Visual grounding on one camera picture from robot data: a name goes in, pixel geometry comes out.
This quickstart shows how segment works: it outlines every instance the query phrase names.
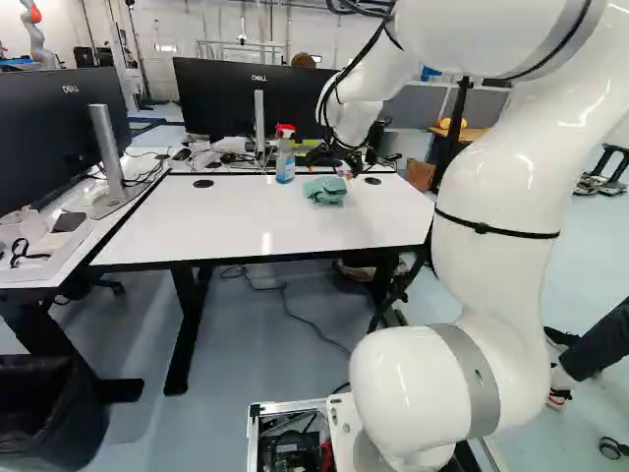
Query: monitor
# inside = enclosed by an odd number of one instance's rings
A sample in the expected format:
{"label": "monitor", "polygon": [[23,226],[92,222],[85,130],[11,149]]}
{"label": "monitor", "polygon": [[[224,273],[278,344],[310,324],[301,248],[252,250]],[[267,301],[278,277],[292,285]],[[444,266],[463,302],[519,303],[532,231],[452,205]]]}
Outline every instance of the monitor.
{"label": "monitor", "polygon": [[131,143],[114,68],[0,74],[0,90],[0,216],[100,162],[90,103],[108,105],[120,155]]}
{"label": "monitor", "polygon": [[254,133],[254,91],[264,90],[264,129],[295,125],[302,139],[323,138],[315,119],[318,97],[337,71],[175,57],[175,75],[189,133],[225,136]]}

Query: trash bin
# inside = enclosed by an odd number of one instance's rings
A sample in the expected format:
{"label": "trash bin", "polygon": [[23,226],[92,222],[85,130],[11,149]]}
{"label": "trash bin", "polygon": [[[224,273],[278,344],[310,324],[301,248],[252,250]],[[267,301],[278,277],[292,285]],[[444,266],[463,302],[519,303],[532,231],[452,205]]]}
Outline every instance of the trash bin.
{"label": "trash bin", "polygon": [[70,357],[0,356],[0,467],[75,471],[107,430],[93,375]]}

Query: silver monitor stand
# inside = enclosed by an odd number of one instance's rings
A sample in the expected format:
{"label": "silver monitor stand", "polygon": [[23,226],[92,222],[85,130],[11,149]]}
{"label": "silver monitor stand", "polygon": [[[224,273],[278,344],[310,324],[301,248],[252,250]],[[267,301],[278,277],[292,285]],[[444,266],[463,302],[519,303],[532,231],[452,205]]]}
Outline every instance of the silver monitor stand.
{"label": "silver monitor stand", "polygon": [[107,194],[93,202],[88,215],[91,219],[102,219],[132,201],[150,184],[135,183],[133,187],[125,187],[125,175],[120,165],[120,156],[118,155],[118,147],[111,127],[107,105],[95,103],[87,107],[89,108],[89,116],[96,132],[98,147],[100,148],[102,163],[105,168],[105,177],[107,177],[107,185],[109,187]]}
{"label": "silver monitor stand", "polygon": [[256,159],[262,164],[265,158],[264,148],[264,90],[254,90],[256,105]]}

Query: teal towel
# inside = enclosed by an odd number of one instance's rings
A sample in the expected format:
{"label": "teal towel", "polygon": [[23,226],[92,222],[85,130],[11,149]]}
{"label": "teal towel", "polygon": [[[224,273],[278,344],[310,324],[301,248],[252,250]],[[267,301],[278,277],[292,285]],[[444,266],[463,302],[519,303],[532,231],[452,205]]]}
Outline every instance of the teal towel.
{"label": "teal towel", "polygon": [[347,195],[345,179],[325,175],[304,184],[304,197],[317,205],[340,205]]}

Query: spray bottle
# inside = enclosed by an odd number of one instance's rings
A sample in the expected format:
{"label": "spray bottle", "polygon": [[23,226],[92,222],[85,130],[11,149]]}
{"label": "spray bottle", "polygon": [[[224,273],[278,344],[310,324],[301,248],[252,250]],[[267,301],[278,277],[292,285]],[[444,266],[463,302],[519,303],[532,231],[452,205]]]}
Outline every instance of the spray bottle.
{"label": "spray bottle", "polygon": [[288,184],[295,178],[295,154],[290,143],[295,131],[293,125],[275,126],[275,138],[279,148],[279,156],[275,160],[275,180],[280,184]]}

